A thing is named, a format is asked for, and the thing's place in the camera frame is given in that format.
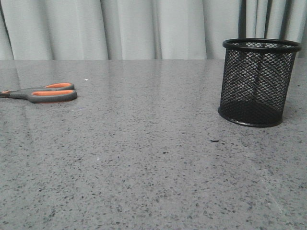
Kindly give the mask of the light grey curtain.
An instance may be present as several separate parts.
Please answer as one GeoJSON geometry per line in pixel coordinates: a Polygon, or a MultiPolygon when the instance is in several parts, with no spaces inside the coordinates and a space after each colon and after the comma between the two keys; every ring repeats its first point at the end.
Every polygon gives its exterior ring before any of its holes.
{"type": "Polygon", "coordinates": [[[3,0],[2,60],[223,59],[231,38],[302,44],[304,0],[3,0]]]}

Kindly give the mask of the black mesh pen bucket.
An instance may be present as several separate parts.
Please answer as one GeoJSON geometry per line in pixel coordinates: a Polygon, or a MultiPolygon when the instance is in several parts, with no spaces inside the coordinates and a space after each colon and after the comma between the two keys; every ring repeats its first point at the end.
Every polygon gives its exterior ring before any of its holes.
{"type": "Polygon", "coordinates": [[[223,41],[224,72],[218,113],[248,127],[282,122],[298,42],[264,38],[223,41]]]}

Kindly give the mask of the grey orange scissors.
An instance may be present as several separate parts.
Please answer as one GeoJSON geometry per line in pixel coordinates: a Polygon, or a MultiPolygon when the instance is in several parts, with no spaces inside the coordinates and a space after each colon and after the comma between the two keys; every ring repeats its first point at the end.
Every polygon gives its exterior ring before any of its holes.
{"type": "Polygon", "coordinates": [[[1,91],[3,98],[25,99],[32,103],[58,103],[77,98],[75,86],[69,82],[55,83],[42,87],[1,91]]]}

